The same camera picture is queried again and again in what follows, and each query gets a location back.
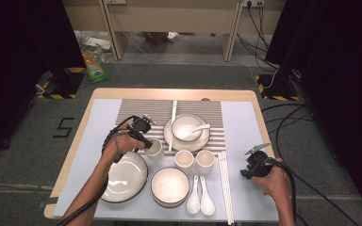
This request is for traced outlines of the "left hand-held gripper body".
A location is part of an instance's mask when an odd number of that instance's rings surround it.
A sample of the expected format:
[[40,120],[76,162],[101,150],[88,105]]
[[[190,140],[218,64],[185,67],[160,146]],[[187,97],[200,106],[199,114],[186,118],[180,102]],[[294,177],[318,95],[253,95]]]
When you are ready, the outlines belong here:
[[141,142],[140,134],[145,136],[151,130],[152,124],[154,124],[154,122],[147,115],[132,115],[127,117],[116,127],[114,135],[129,135],[133,139]]

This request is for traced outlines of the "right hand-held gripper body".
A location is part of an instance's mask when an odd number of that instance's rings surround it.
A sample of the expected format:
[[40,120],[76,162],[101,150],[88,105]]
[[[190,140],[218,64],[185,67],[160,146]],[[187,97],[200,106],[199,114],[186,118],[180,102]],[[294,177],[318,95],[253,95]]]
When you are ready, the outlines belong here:
[[268,155],[263,151],[263,149],[267,146],[270,146],[270,143],[256,145],[245,153],[248,156],[246,159],[248,163],[247,170],[251,171],[251,175],[253,175],[253,177],[267,176],[272,169],[272,165],[268,165],[266,163]]

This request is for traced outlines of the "small white cup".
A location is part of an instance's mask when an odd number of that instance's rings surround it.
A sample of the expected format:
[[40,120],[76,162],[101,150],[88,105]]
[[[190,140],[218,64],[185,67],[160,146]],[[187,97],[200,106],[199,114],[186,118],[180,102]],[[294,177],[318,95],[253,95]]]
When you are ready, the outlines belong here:
[[215,162],[214,154],[209,150],[202,150],[196,155],[196,170],[200,175],[208,175]]
[[152,138],[151,142],[152,146],[150,148],[145,148],[144,153],[150,160],[159,161],[164,157],[162,143],[156,138]]
[[174,157],[176,167],[189,175],[193,170],[194,156],[190,151],[178,151]]

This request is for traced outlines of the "bundle of white chopsticks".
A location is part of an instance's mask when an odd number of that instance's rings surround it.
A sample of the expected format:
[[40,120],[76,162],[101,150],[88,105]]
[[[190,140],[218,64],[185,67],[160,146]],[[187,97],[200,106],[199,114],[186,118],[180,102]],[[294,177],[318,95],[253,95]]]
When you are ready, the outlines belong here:
[[229,226],[233,226],[234,225],[234,214],[233,214],[226,151],[221,151],[218,153],[218,160],[219,160],[219,166],[220,166],[221,177],[222,177],[222,190],[223,190],[223,198],[224,198],[225,211],[226,211],[226,217],[227,217],[227,224]]

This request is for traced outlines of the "white dark-rimmed bowl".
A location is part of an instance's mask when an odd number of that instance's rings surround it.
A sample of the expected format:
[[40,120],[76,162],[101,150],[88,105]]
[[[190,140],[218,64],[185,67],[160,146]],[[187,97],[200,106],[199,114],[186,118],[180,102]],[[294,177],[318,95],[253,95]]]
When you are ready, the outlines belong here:
[[164,202],[164,201],[161,201],[159,198],[153,196],[154,198],[154,201],[162,206],[162,207],[165,207],[165,208],[175,208],[179,205],[181,205],[183,202],[185,202],[185,200],[187,199],[187,197],[185,197],[184,199],[182,199],[181,201],[178,201],[178,202]]
[[189,194],[189,178],[180,169],[160,169],[151,179],[151,191],[161,201],[181,201]]
[[193,141],[202,134],[202,130],[196,131],[190,137],[186,137],[184,139],[178,138],[177,134],[180,130],[182,130],[184,128],[195,128],[200,125],[203,125],[203,124],[196,116],[182,115],[182,116],[179,116],[177,119],[175,119],[174,122],[172,123],[172,132],[173,132],[173,135],[179,140]]

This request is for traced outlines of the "white ceramic spoon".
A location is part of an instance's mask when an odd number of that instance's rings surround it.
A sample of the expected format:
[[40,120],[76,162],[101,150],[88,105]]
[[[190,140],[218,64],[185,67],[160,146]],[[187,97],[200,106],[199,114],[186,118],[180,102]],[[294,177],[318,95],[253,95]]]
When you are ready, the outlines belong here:
[[216,208],[213,201],[209,197],[206,187],[206,178],[204,175],[200,176],[200,182],[202,186],[201,212],[206,216],[211,216],[214,214]]
[[197,126],[195,128],[184,128],[180,130],[177,134],[178,138],[184,139],[186,137],[190,137],[194,132],[203,130],[203,129],[209,129],[211,127],[210,124],[203,124],[200,126]]
[[189,213],[196,214],[200,211],[200,200],[198,196],[198,181],[199,176],[194,175],[193,176],[193,185],[192,185],[192,191],[189,195],[186,207]]

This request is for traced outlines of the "white dark-rimmed plate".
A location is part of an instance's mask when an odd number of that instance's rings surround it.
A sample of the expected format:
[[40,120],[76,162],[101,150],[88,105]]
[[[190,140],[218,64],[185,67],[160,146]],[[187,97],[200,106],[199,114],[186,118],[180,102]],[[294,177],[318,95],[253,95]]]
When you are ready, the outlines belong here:
[[[206,124],[206,121],[203,120],[201,117],[191,114],[178,115],[175,117],[175,121],[179,121],[181,118],[192,118],[192,125],[194,127]],[[194,140],[180,140],[173,135],[172,120],[168,120],[164,125],[163,136],[167,144],[172,144],[172,148],[174,150],[189,150],[191,152],[195,152],[202,149],[208,143],[210,137],[210,130],[204,129],[200,132],[196,131],[196,139]]]
[[137,153],[129,152],[118,163],[113,163],[108,172],[108,183],[101,199],[106,202],[126,202],[144,188],[148,178],[145,160]]

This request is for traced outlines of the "person's left hand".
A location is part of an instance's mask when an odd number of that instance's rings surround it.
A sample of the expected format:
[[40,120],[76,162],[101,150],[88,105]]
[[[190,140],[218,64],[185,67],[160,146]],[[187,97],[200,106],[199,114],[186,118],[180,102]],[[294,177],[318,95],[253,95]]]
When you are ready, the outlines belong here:
[[140,150],[144,148],[143,142],[132,138],[125,132],[128,126],[128,123],[123,124],[116,133],[104,141],[102,157],[109,162],[118,159],[121,154],[134,151],[136,148]]

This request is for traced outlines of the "person's right hand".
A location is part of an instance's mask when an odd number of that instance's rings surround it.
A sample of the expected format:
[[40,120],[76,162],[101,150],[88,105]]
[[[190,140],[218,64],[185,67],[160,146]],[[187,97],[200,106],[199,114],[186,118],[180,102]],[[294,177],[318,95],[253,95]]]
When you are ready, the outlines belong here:
[[263,189],[264,195],[271,196],[276,203],[289,201],[287,176],[280,167],[272,167],[267,176],[254,176],[252,181]]

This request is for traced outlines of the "pale blue table cover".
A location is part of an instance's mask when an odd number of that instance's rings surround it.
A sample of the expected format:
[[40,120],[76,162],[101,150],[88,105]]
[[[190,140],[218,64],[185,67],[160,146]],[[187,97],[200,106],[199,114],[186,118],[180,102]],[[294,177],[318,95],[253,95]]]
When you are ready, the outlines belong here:
[[[58,196],[57,206],[53,212],[56,218],[61,217],[67,210],[101,156],[104,139],[112,129],[106,120],[109,115],[110,100],[114,99],[94,100],[86,126],[79,129],[83,135],[75,151],[67,181]],[[221,101],[220,103],[234,221],[275,222],[278,216],[273,200],[264,196],[260,187],[240,174],[240,170],[246,167],[245,153],[265,142],[260,133],[254,106],[251,102]],[[175,208],[162,207],[154,201],[150,187],[146,186],[140,194],[127,202],[99,201],[95,217],[142,221],[226,221],[222,177],[218,164],[215,164],[207,175],[206,187],[216,208],[211,216],[202,213],[190,214],[185,204]]]

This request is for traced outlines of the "grey striped placemat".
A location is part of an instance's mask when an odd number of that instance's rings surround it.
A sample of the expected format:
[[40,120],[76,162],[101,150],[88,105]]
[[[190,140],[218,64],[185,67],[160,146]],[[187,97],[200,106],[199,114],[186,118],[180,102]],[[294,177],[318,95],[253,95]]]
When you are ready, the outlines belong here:
[[[129,116],[142,116],[146,114],[156,124],[152,126],[152,129],[145,136],[147,138],[159,139],[163,144],[163,148],[168,150],[168,144],[163,136],[163,129],[165,123],[171,119],[172,112],[172,100],[114,99],[109,101],[109,115],[106,117],[106,120],[109,123],[109,128],[113,128]],[[211,125],[209,128],[210,137],[208,143],[200,150],[219,152],[225,149],[222,107],[220,102],[178,101],[175,116],[182,114],[197,115]]]

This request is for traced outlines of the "black hazard-striped stand base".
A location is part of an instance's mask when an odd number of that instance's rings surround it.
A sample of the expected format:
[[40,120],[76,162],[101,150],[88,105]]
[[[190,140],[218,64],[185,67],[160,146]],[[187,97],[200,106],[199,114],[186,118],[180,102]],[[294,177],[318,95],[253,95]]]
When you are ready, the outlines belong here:
[[299,97],[287,78],[275,74],[258,74],[255,76],[260,96],[265,100],[298,101]]
[[45,89],[45,93],[36,94],[36,96],[40,99],[74,99],[84,76],[84,68],[66,68],[62,76],[55,76],[51,72],[47,72],[37,82]]

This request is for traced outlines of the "brown shoe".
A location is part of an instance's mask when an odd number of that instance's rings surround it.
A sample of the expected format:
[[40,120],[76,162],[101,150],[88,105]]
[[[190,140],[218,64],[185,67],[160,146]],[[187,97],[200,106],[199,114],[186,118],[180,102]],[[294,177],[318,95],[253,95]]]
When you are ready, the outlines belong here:
[[144,38],[154,44],[161,44],[168,38],[168,32],[144,32]]

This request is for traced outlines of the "beige wooden desk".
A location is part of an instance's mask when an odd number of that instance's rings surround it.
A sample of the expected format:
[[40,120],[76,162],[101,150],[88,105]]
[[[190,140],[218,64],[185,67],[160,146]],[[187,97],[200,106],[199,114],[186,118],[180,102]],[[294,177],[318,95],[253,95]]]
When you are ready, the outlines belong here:
[[232,57],[237,34],[253,35],[261,26],[271,35],[287,0],[265,0],[245,8],[242,0],[61,0],[74,30],[106,31],[116,60],[123,58],[130,32],[216,34],[223,59]]

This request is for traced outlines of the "black curtain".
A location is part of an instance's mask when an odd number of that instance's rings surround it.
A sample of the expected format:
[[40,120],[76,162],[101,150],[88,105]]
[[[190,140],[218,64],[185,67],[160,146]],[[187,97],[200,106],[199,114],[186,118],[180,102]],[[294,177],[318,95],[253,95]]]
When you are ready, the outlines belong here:
[[83,65],[62,0],[0,0],[0,147],[44,73]]
[[266,59],[301,83],[362,196],[362,0],[286,0]]

